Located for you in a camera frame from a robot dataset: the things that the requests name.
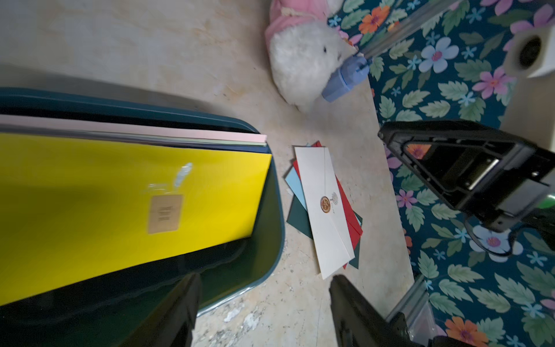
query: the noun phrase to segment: floral fabric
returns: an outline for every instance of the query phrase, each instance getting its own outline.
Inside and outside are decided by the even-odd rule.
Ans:
[[[353,46],[371,44],[425,0],[347,0],[329,25]],[[466,119],[498,128],[515,79],[502,64],[515,33],[553,25],[539,0],[462,0],[370,63],[379,122]],[[429,148],[409,151],[423,157]],[[386,149],[415,273],[426,277],[438,330],[480,347],[555,345],[555,252],[532,229],[510,249],[507,234],[476,225],[441,203]]]

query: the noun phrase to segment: orange flower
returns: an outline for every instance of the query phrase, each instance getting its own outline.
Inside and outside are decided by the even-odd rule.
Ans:
[[[404,228],[403,228],[403,233],[404,235],[407,234],[407,231]],[[405,243],[407,244],[408,253],[411,254],[411,250],[408,249],[409,247],[412,247],[412,239],[410,236],[405,236]]]
[[[450,319],[445,321],[447,336],[476,347],[487,347],[489,339],[485,333],[478,331],[476,324],[469,320],[463,322],[460,317],[452,317],[452,319],[452,321]]]
[[[416,144],[411,143],[407,146],[407,152],[409,152],[413,157],[420,160],[424,158],[424,155],[428,153],[432,145],[430,144]]]
[[[372,14],[367,14],[359,25],[359,30],[363,34],[373,33],[383,24],[389,15],[389,6],[376,7],[372,10]]]

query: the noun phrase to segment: metal rod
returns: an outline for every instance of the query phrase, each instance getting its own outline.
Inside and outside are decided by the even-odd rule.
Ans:
[[[415,33],[424,23],[443,13],[447,8],[458,0],[430,0],[416,11],[412,12],[404,21],[396,26],[392,31],[387,32],[376,42],[372,42],[361,50],[366,59],[380,55],[390,49],[400,40],[403,40]]]

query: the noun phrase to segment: wax seal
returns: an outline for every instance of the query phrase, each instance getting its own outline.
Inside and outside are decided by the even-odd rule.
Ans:
[[[322,207],[322,211],[324,211],[324,213],[328,213],[331,209],[330,200],[327,197],[322,197],[320,200],[320,207]]]

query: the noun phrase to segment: green leaf print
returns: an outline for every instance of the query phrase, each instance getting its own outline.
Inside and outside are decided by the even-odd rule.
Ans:
[[[512,278],[506,279],[498,274],[494,275],[497,283],[499,283],[499,289],[505,293],[506,297],[513,299],[516,304],[526,305],[536,302],[536,297],[529,288],[515,282]]]
[[[442,241],[443,241],[442,239],[427,238],[426,241],[422,244],[422,246],[420,248],[422,248],[422,249],[430,248],[430,247],[435,248]]]
[[[451,233],[449,231],[449,229],[445,228],[445,227],[440,227],[437,224],[432,224],[432,228],[437,232],[437,234],[443,238],[446,239],[454,239],[455,236],[453,235],[453,233]]]
[[[484,304],[487,308],[491,310],[495,310],[495,312],[497,313],[505,313],[509,311],[509,309],[511,308],[511,305],[509,304],[507,299],[503,297],[503,295],[496,294],[491,290],[486,290],[486,289],[481,289],[481,290],[474,289],[474,288],[469,288],[469,289],[472,292],[472,294],[476,296],[476,298],[481,304]]]
[[[393,100],[382,95],[380,102],[380,115],[385,119],[391,118],[391,116],[395,114],[395,110],[396,108]]]
[[[401,182],[401,188],[406,192],[410,190],[415,192],[419,190],[423,185],[424,183],[415,175],[411,175]]]
[[[443,26],[443,34],[445,36],[449,35],[453,28],[458,27],[461,23],[461,19],[466,16],[466,13],[470,9],[470,2],[468,0],[461,1],[458,7],[452,11],[447,11],[443,15],[443,21],[441,25]]]
[[[415,120],[422,120],[422,117],[411,109],[403,109],[397,113],[395,120],[398,122],[414,122]]]
[[[469,59],[466,63],[455,63],[455,70],[458,72],[458,76],[465,81],[478,82],[482,72],[491,71],[491,64],[489,61]]]
[[[363,46],[364,44],[366,44],[366,42],[370,41],[370,39],[374,36],[374,33],[366,33],[364,34],[364,36],[362,36],[362,38],[360,39],[360,43],[359,46]]]
[[[364,0],[347,0],[343,4],[343,12],[351,13],[356,10],[359,6],[364,4]]]
[[[346,15],[343,20],[341,21],[341,29],[350,29],[353,26],[357,25],[365,15],[369,14],[369,9],[358,9],[352,13]]]
[[[407,84],[412,81],[412,77],[415,75],[414,70],[408,70],[405,72],[403,77],[401,77],[401,89],[405,89]]]
[[[430,95],[430,92],[425,92],[420,89],[413,90],[403,97],[403,107],[412,108],[421,103],[428,95]]]
[[[448,279],[442,279],[440,281],[440,289],[444,294],[452,298],[474,302],[470,295],[465,292],[465,289],[456,282],[451,282]]]
[[[465,45],[467,46],[474,46],[475,44],[479,44],[484,41],[482,35],[478,34],[477,32],[472,32],[472,34],[460,33],[458,36],[461,38],[461,40],[465,42]]]
[[[482,319],[476,323],[476,325],[478,326],[478,331],[486,334],[489,341],[498,342],[499,340],[503,340],[503,337],[505,336],[505,330],[503,330],[503,319],[501,319],[501,317],[495,319]]]
[[[409,40],[403,40],[399,43],[396,43],[391,49],[389,50],[389,57],[393,60],[397,58],[401,58],[406,52],[408,52],[408,48],[414,42],[414,38]]]
[[[535,249],[536,251],[542,252],[548,255],[555,255],[555,252],[549,248],[549,246],[544,240],[538,239],[537,237],[535,237],[530,233],[524,232],[523,234],[524,234],[524,237],[528,240],[528,242],[530,242],[530,244],[532,245],[532,248]]]
[[[384,71],[384,59],[382,57],[375,57],[372,60],[372,63],[370,64],[370,74],[372,75],[372,77],[374,77],[376,79],[376,81],[379,81],[380,77],[381,77],[381,73],[383,71]]]
[[[450,257],[453,254],[460,252],[462,249],[462,240],[454,240],[447,244],[447,256]]]
[[[479,122],[482,119],[485,108],[486,102],[482,98],[476,98],[475,102],[469,104],[468,106],[462,107],[458,113],[461,116],[461,119]]]
[[[422,37],[425,38],[430,30],[436,27],[436,25],[440,22],[441,17],[443,17],[443,13],[440,13],[437,16],[428,19],[428,21],[422,25]]]
[[[470,268],[462,265],[451,264],[447,268],[447,274],[453,280],[463,283],[474,283],[477,279],[484,279],[481,274],[472,271]]]
[[[429,206],[436,202],[437,196],[429,189],[424,189],[416,195],[416,200],[424,206]]]
[[[447,83],[438,83],[437,87],[441,90],[441,95],[448,99],[457,101],[468,93],[466,83],[449,81]]]
[[[532,318],[526,312],[521,322],[524,323],[523,329],[530,335],[530,339],[536,347],[540,347],[544,342],[551,345],[555,338],[555,320],[550,315]]]
[[[391,23],[395,23],[400,21],[401,19],[407,17],[408,14],[407,12],[402,9],[402,8],[396,8],[393,11],[391,11],[391,14],[389,15],[387,21],[385,22],[386,24],[391,24]]]
[[[480,53],[480,59],[484,59],[492,50],[499,47],[499,45],[503,41],[504,35],[505,35],[505,32],[501,32],[495,35],[494,37],[492,37],[491,39],[487,40],[486,43],[484,44],[484,49]]]
[[[436,204],[432,207],[432,214],[439,220],[454,218],[459,211],[453,211],[446,204]]]
[[[457,308],[455,302],[449,300],[448,297],[441,295],[440,293],[430,294],[430,304],[443,313],[463,318],[465,317],[465,315],[462,314],[462,311]]]
[[[517,261],[518,270],[522,274],[522,279],[525,280],[532,289],[537,290],[543,296],[551,297],[551,291],[555,289],[555,278],[548,272],[543,272],[539,268],[534,268],[522,264]]]
[[[432,70],[430,69],[426,72],[421,72],[420,75],[418,75],[418,89],[424,86],[424,83],[430,79],[431,74]]]
[[[512,23],[518,21],[525,21],[530,19],[534,13],[532,11],[528,11],[525,9],[513,9],[507,13],[504,13],[500,16],[494,16],[488,18],[488,23],[497,24],[502,27],[508,28],[511,26]]]
[[[412,171],[406,165],[402,165],[399,168],[399,171],[397,171],[397,174],[395,175],[395,177],[407,177],[410,174],[412,174]]]
[[[393,71],[396,75],[407,71],[407,67],[403,64],[393,65],[389,67],[389,70]]]
[[[468,266],[473,267],[484,260],[486,260],[486,252],[476,252],[473,250],[469,253]]]
[[[437,271],[437,265],[432,258],[428,257],[423,250],[420,250],[420,257],[418,258],[418,269],[420,273],[427,279],[436,278],[440,275]]]
[[[441,118],[451,109],[451,105],[445,100],[429,102],[427,106],[420,107],[420,111],[424,112],[427,117]]]
[[[419,231],[420,227],[424,224],[424,211],[418,206],[412,206],[405,210],[408,223],[412,225],[415,231]]]

